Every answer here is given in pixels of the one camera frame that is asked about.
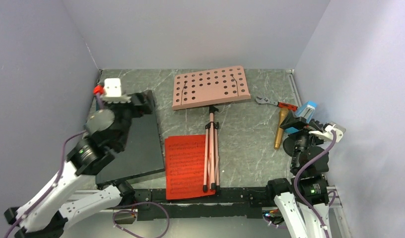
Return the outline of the gold microphone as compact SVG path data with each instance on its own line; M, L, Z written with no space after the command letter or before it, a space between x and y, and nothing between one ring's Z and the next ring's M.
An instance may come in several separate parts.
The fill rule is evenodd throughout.
M288 113L289 113L288 108L280 108L280 111L278 113L278 123L273 145L275 150L278 150L281 146L284 129L282 129L280 126L287 117Z

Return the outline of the blue metronome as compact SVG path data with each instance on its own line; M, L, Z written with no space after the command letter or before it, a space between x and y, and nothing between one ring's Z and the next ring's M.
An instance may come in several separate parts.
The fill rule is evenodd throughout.
M309 122L313 117L316 107L317 107L317 103L315 103L313 101L308 101L305 104L303 104L301 107L299 107L296 110L296 112L292 112L291 115L295 116L296 118L302 117L302 118L306 119L307 122ZM292 126L290 128L285 129L284 132L288 133L288 134L292 134L299 130L300 130L300 128Z

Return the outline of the black microphone desk stand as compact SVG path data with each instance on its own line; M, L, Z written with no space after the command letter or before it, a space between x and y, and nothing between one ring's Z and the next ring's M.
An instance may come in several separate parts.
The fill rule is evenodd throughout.
M318 120L311 119L309 121L308 126L312 127L314 130L321 130L324 125L322 123L320 123ZM284 148L284 151L287 153L287 155L293 156L294 140L291 138L291 134L288 134L288 137L284 140L283 148Z

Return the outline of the red sheet music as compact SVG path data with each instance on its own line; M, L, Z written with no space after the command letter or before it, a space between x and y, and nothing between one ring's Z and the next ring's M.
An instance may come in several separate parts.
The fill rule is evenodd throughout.
M204 195L214 194L219 186L218 138L217 135L206 130L202 191Z
M205 135L170 136L164 147L167 200L215 194L214 190L203 191Z

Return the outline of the pink tripod music stand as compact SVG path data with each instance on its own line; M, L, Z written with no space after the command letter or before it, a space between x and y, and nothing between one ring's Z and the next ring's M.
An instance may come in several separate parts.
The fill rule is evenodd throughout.
M241 65L209 69L174 76L172 109L184 110L208 107L209 121L205 126L217 135L219 123L215 121L217 104L251 99L244 68Z

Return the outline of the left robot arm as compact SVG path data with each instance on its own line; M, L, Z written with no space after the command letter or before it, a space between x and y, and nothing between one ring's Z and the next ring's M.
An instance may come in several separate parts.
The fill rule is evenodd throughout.
M5 236L59 238L74 224L101 210L131 207L135 191L121 179L112 180L100 192L74 202L69 202L69 198L109 165L115 154L125 150L133 119L151 114L153 109L147 92L110 98L86 122L73 149L62 152L55 176L26 204L5 211L10 224Z

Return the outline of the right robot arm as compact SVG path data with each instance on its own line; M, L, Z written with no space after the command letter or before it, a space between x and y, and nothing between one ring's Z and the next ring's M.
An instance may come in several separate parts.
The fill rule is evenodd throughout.
M291 156L293 178L277 178L266 185L266 201L276 206L275 212L263 212L263 218L279 227L285 224L293 238L330 238L329 151L343 135L335 123L321 124L289 112L279 127L295 128L283 141L285 152Z

